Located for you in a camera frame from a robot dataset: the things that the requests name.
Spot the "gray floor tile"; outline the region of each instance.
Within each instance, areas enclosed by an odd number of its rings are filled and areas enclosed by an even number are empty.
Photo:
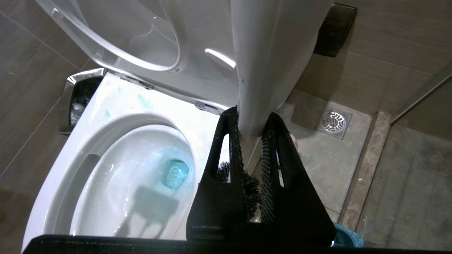
[[[416,246],[436,174],[425,170],[416,157],[403,190],[390,238]]]
[[[452,251],[452,183],[437,175],[417,249]]]
[[[326,208],[326,212],[328,213],[328,215],[330,216],[331,221],[333,222],[338,222],[339,219],[339,214],[331,209]]]
[[[343,140],[315,130],[324,106],[353,115]],[[296,90],[276,112],[297,139],[301,160],[323,204],[340,212],[367,135],[370,116]]]
[[[87,55],[35,1],[3,0],[0,2],[0,10],[76,67],[81,68],[88,59]]]
[[[363,235],[364,247],[367,248],[384,248],[388,242],[388,236],[377,232],[371,231]]]
[[[0,174],[78,70],[0,14]]]
[[[386,248],[388,249],[414,249],[414,247],[410,247],[404,243],[401,243],[394,239],[389,239],[388,244],[386,245]]]
[[[420,151],[422,166],[452,180],[452,141],[423,134]]]
[[[67,140],[57,116],[58,104],[0,178],[0,253],[20,253],[34,200]]]
[[[391,129],[363,208],[359,233],[372,229],[390,235],[419,143],[416,133],[404,127]]]

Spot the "blue stain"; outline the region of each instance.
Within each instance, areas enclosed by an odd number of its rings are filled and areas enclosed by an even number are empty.
[[[151,102],[148,99],[144,98],[141,94],[138,95],[138,98],[143,108],[152,108]]]
[[[176,153],[179,152],[179,148],[175,146],[170,146],[169,149]]]
[[[189,175],[195,175],[195,167],[190,167]]]

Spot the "floor drain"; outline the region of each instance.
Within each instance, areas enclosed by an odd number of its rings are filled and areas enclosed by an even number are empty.
[[[421,153],[422,163],[439,173],[452,169],[452,151],[441,147],[427,146]]]
[[[351,114],[325,107],[315,128],[336,138],[343,139],[351,118]]]
[[[345,125],[345,118],[338,112],[328,112],[322,117],[322,127],[327,132],[343,132]]]

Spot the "tile floor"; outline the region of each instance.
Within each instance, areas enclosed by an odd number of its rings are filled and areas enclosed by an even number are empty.
[[[450,251],[451,211],[452,141],[396,124],[375,172],[358,233],[380,247]]]
[[[351,114],[341,140],[315,129],[325,106]],[[297,140],[305,169],[333,221],[337,221],[358,162],[371,117],[337,103],[293,90],[278,113]]]

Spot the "metal drain cover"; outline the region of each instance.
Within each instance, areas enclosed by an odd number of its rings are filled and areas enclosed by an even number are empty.
[[[325,131],[339,133],[344,131],[345,118],[338,112],[328,112],[322,117],[322,127]]]
[[[351,114],[325,107],[315,128],[321,132],[343,139],[351,118]]]

